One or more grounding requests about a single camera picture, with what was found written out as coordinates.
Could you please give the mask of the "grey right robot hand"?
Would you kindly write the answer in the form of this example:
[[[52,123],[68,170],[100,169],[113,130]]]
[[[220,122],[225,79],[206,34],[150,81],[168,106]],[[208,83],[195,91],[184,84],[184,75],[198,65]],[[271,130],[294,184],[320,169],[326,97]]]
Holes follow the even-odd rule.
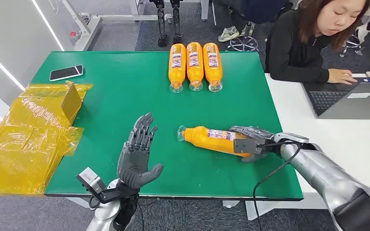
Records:
[[[267,156],[268,153],[280,154],[280,146],[271,139],[273,133],[253,126],[232,126],[228,129],[231,132],[236,132],[247,136],[247,138],[236,138],[234,144],[234,152],[242,151],[244,154],[249,154],[242,158],[242,162],[255,162]]]

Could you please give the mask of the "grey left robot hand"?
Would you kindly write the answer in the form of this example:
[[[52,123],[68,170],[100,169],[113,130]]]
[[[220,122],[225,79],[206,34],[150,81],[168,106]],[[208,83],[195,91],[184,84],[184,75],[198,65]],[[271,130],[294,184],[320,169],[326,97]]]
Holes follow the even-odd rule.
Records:
[[[153,120],[150,112],[136,120],[119,155],[118,178],[133,190],[140,190],[157,179],[163,171],[161,163],[148,169],[150,147],[158,129],[158,126],[151,127]]]

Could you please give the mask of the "person's hand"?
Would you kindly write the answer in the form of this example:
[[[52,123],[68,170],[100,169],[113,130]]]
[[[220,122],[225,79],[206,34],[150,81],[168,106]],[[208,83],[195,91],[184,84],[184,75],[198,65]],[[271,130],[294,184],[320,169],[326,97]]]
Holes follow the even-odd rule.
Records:
[[[357,82],[357,80],[352,77],[352,72],[350,70],[328,69],[328,73],[328,83],[331,84],[352,85],[353,83]]]

